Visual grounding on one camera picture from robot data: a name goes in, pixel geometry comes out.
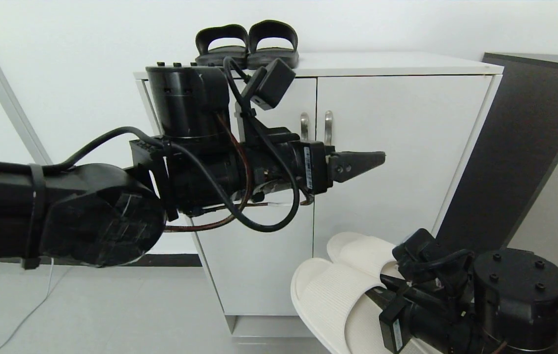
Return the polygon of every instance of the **metal handle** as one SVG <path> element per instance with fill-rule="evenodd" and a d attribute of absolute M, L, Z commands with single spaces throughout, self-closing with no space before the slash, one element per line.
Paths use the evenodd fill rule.
<path fill-rule="evenodd" d="M 333 133 L 333 112 L 324 113 L 324 145 L 331 145 Z"/>
<path fill-rule="evenodd" d="M 301 113 L 301 139 L 310 139 L 310 116 L 305 112 Z"/>

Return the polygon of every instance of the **white towel slipper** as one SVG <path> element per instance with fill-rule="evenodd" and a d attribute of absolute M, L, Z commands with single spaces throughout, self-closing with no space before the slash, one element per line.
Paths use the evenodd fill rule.
<path fill-rule="evenodd" d="M 390 354 L 384 347 L 382 311 L 364 292 L 379 279 L 344 264 L 312 258 L 292 277 L 292 303 L 304 324 L 333 354 Z"/>
<path fill-rule="evenodd" d="M 394 244 L 377 237 L 358 233 L 339 233 L 326 244 L 326 251 L 335 264 L 346 264 L 377 279 L 380 274 L 403 279 L 396 269 Z"/>

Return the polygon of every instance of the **brown cable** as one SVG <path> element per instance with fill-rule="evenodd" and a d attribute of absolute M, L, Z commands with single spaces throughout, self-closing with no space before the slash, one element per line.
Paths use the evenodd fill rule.
<path fill-rule="evenodd" d="M 237 141 L 237 139 L 229 129 L 229 126 L 227 126 L 227 123 L 224 120 L 223 115 L 217 114 L 216 118 L 220 123 L 220 125 L 222 126 L 222 128 L 224 128 L 224 130 L 226 130 L 229 133 L 230 141 L 235 147 L 235 150 L 237 151 L 237 154 L 239 155 L 241 159 L 241 163 L 243 164 L 245 170 L 246 189 L 243 198 L 241 199 L 241 203 L 237 205 L 237 208 L 241 211 L 245 207 L 250 206 L 250 204 L 248 204 L 248 200 L 250 199 L 250 195 L 252 195 L 252 170 L 250 169 L 248 159 L 246 157 L 243 148 L 241 147 L 241 144 L 239 143 L 239 141 Z M 165 233 L 189 233 L 195 231 L 207 231 L 229 224 L 229 222 L 232 222 L 234 219 L 235 216 L 233 214 L 230 214 L 229 216 L 225 217 L 220 221 L 216 221 L 216 222 L 212 222 L 211 224 L 205 224 L 200 226 L 167 226 L 166 225 L 164 232 Z"/>
<path fill-rule="evenodd" d="M 507 341 L 502 341 L 502 343 L 499 345 L 499 347 L 497 347 L 497 349 L 495 349 L 491 354 L 498 354 L 501 353 L 501 351 L 506 348 L 506 345 L 508 344 Z"/>

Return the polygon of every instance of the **white cable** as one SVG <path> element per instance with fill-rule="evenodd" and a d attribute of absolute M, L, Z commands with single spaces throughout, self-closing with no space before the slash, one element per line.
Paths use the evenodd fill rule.
<path fill-rule="evenodd" d="M 52 271 L 54 271 L 54 258 L 52 258 L 52 266 L 49 267 L 49 280 L 47 280 L 47 293 L 45 294 L 45 298 L 40 302 L 40 304 L 38 304 L 36 307 L 34 307 L 34 309 L 32 311 L 29 312 L 29 314 L 27 316 L 25 316 L 25 318 L 23 320 L 21 320 L 21 322 L 16 326 L 16 328 L 14 328 L 14 331 L 12 332 L 12 334 L 10 334 L 10 336 L 7 338 L 7 340 L 5 340 L 5 342 L 0 345 L 0 350 L 5 347 L 5 345 L 14 337 L 14 335 L 19 331 L 19 329 L 21 328 L 21 326 L 25 323 L 25 321 L 27 321 L 27 319 L 32 316 L 32 314 L 38 310 L 39 307 L 41 307 L 41 305 L 45 302 L 45 300 L 47 300 L 47 298 L 49 297 L 50 292 L 52 292 Z"/>

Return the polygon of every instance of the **black slide sandal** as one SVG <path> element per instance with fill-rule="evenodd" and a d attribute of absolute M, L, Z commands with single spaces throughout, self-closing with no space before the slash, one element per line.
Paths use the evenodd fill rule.
<path fill-rule="evenodd" d="M 257 44 L 264 38 L 285 38 L 292 43 L 293 49 L 279 47 L 257 49 Z M 296 31 L 287 23 L 265 20 L 252 25 L 248 43 L 250 50 L 247 59 L 248 69 L 257 69 L 268 65 L 276 58 L 283 60 L 292 69 L 298 65 L 298 51 L 296 50 L 298 36 Z"/>
<path fill-rule="evenodd" d="M 239 38 L 244 44 L 248 43 L 248 33 L 240 25 L 226 25 L 222 27 L 210 27 L 196 34 L 196 48 L 200 54 L 196 58 L 198 65 L 222 66 L 225 57 L 232 57 L 240 67 L 246 67 L 247 47 L 241 45 L 227 45 L 209 49 L 209 44 L 220 38 Z"/>

